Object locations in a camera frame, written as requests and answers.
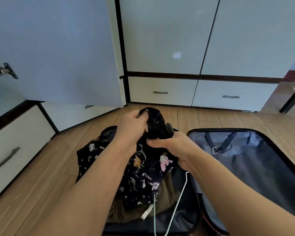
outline white drawstring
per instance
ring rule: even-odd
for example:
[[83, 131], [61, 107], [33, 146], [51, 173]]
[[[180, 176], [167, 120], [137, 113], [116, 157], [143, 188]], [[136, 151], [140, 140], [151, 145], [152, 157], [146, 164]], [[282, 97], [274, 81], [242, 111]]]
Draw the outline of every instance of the white drawstring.
[[[171, 225], [171, 222], [173, 221], [173, 218], [174, 218], [174, 215], [175, 215], [175, 212], [177, 210], [177, 206], [179, 204], [179, 201], [180, 201], [180, 198], [181, 198], [181, 195], [182, 193], [184, 192], [184, 189], [185, 189], [185, 186], [187, 184], [187, 173], [189, 173], [188, 171], [186, 172], [186, 181], [185, 181], [185, 184], [184, 184], [184, 187], [182, 188], [182, 191], [180, 193], [180, 196], [178, 198], [178, 201], [177, 201], [177, 204], [175, 206], [175, 209], [173, 211], [173, 215], [171, 216], [171, 219], [170, 219], [170, 222], [169, 222], [169, 225], [168, 225], [168, 228], [167, 228], [167, 231], [166, 231], [166, 234], [164, 236], [167, 236], [168, 232], [169, 232], [169, 228], [170, 228], [170, 225]], [[157, 236], [156, 235], [156, 228], [155, 228], [155, 193], [154, 193], [154, 236]]]

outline hand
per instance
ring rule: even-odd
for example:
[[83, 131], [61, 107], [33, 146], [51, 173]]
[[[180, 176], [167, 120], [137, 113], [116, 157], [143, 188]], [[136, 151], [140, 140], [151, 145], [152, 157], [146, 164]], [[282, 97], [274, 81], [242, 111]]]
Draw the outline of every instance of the hand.
[[166, 148], [171, 154], [179, 158], [179, 165], [184, 170], [190, 171], [188, 159], [201, 150], [196, 143], [180, 131], [176, 131], [172, 138], [147, 140], [147, 144], [155, 148]]
[[137, 149], [137, 141], [142, 137], [146, 122], [148, 120], [148, 113], [145, 111], [138, 117], [140, 110], [134, 110], [125, 114], [117, 126], [117, 132], [113, 139], [115, 144], [126, 150], [127, 155], [131, 157]]

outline person's right hand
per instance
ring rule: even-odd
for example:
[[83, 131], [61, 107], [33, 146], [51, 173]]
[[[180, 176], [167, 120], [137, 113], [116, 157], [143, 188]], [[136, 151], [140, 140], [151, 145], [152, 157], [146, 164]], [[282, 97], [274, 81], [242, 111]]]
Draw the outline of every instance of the person's right hand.
[[147, 140], [147, 144], [150, 147], [166, 148], [171, 154], [179, 158], [179, 165], [187, 171], [189, 171], [188, 159], [201, 150], [196, 143], [179, 131], [176, 131], [172, 138]]

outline person's left hand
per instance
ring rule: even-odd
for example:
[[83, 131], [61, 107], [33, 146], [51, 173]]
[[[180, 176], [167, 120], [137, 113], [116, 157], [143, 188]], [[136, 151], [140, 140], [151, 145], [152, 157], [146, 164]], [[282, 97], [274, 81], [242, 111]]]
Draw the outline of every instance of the person's left hand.
[[122, 117], [113, 139], [113, 142], [123, 148], [129, 157], [136, 152], [137, 141], [143, 135], [148, 120], [147, 111], [138, 117], [139, 111], [140, 110], [131, 111]]

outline wooden floor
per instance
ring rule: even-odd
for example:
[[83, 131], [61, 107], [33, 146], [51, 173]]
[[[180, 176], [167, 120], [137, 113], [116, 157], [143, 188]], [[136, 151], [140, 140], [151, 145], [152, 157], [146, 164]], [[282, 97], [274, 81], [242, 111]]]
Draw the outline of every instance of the wooden floor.
[[[55, 136], [0, 197], [0, 235], [22, 236], [74, 185], [76, 151], [122, 115], [148, 105], [130, 104]], [[266, 134], [295, 163], [295, 117], [227, 110], [157, 106], [166, 122], [187, 133], [194, 128], [252, 128]]]

